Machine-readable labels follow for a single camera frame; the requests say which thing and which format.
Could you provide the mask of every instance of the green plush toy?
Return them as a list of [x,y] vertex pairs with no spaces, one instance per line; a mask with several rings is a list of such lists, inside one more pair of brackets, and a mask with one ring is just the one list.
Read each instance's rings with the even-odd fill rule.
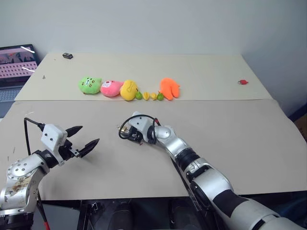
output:
[[79,89],[83,93],[95,94],[100,92],[101,78],[82,78],[79,81]]

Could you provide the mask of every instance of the laptop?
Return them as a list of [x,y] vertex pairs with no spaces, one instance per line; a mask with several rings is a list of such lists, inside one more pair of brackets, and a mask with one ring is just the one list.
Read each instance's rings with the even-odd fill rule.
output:
[[6,115],[38,64],[31,44],[0,48],[0,118]]

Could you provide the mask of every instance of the red cable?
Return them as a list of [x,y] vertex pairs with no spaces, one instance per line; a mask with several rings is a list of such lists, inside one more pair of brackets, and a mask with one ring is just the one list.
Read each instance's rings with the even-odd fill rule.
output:
[[44,222],[44,226],[46,227],[46,230],[50,230],[48,222]]

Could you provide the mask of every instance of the laptop screen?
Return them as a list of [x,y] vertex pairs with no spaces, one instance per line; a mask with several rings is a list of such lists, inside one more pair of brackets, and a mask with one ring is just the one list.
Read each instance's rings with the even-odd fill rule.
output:
[[37,65],[32,45],[0,48],[0,87],[25,84]]

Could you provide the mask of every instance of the yellow plush toy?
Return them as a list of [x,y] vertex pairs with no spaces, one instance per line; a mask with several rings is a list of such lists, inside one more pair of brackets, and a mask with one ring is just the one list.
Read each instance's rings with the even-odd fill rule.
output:
[[120,89],[120,95],[126,101],[132,101],[138,91],[138,86],[132,80],[126,80]]

